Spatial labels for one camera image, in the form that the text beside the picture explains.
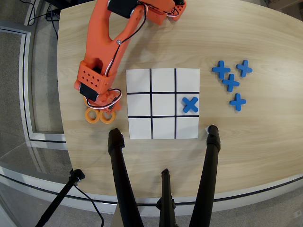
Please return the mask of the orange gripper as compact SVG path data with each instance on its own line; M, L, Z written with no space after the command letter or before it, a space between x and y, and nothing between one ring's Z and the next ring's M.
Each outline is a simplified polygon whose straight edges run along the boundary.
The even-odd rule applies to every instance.
M109 89L103 94L94 91L94 97L96 98L94 101L94 108L111 112L115 109L115 106L119 104L119 100L122 97L122 91L118 88Z

